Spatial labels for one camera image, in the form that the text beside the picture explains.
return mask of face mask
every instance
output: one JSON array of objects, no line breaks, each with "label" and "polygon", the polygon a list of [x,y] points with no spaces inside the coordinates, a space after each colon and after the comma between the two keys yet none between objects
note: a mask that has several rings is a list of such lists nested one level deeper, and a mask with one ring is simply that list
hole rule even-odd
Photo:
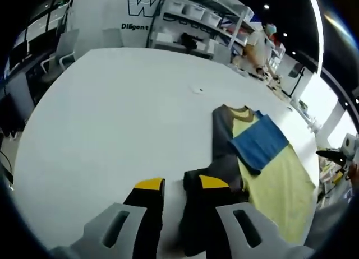
[{"label": "face mask", "polygon": [[277,28],[275,27],[275,25],[267,24],[267,26],[265,27],[265,31],[268,36],[272,36],[274,33],[277,32]]}]

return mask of white table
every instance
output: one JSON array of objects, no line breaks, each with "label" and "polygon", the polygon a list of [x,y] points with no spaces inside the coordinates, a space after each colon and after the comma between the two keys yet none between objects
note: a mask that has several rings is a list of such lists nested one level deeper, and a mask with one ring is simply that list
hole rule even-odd
[{"label": "white table", "polygon": [[183,172],[210,164],[211,112],[223,103],[269,114],[318,184],[314,136],[262,83],[191,55],[98,49],[60,76],[27,123],[15,164],[20,212],[46,247],[69,245],[138,181],[163,177],[165,254],[185,205]]}]

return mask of floor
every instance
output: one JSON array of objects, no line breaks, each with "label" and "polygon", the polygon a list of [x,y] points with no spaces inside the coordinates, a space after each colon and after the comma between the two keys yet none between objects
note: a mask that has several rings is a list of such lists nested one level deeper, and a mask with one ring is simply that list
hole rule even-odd
[{"label": "floor", "polygon": [[[17,148],[19,147],[20,138],[22,136],[22,132],[19,132],[17,134],[17,137],[15,140],[10,138],[4,138],[2,145],[1,145],[1,151],[8,157],[11,168],[12,168],[12,174],[13,170],[15,168],[15,159],[16,159],[16,153]],[[8,161],[3,155],[0,155],[0,162],[4,165],[4,167],[10,171],[10,166]]]}]

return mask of computer monitor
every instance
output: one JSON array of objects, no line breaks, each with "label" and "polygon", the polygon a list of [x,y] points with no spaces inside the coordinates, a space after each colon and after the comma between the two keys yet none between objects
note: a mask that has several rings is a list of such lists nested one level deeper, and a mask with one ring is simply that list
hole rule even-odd
[{"label": "computer monitor", "polygon": [[54,49],[57,42],[56,38],[56,28],[37,36],[33,40],[29,41],[30,54],[38,56],[50,49]]},{"label": "computer monitor", "polygon": [[21,63],[21,61],[26,57],[26,55],[27,41],[24,41],[11,50],[9,56],[9,69],[11,70],[15,65]]}]

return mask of black cable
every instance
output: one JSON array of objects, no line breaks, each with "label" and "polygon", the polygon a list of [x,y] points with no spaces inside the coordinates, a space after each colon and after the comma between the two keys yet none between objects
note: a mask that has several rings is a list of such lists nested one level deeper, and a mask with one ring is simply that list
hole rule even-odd
[{"label": "black cable", "polygon": [[12,174],[12,166],[11,166],[11,163],[10,163],[9,158],[6,156],[6,154],[4,154],[4,153],[2,152],[2,150],[0,150],[0,154],[2,154],[2,155],[6,158],[7,162],[9,163],[10,173],[11,173],[11,175],[13,175],[13,174]]},{"label": "black cable", "polygon": [[155,9],[155,13],[153,14],[153,17],[152,17],[152,22],[151,22],[151,25],[150,25],[150,28],[149,28],[149,31],[148,31],[148,34],[147,34],[146,48],[149,47],[150,36],[151,36],[151,33],[152,33],[152,29],[153,29],[153,24],[154,24],[154,22],[155,22],[155,18],[156,18],[156,16],[157,16],[157,14],[160,14],[160,13],[159,13],[159,7],[161,6],[161,2],[162,2],[162,0],[159,0],[159,1],[158,1],[158,4],[157,4],[156,9]]}]

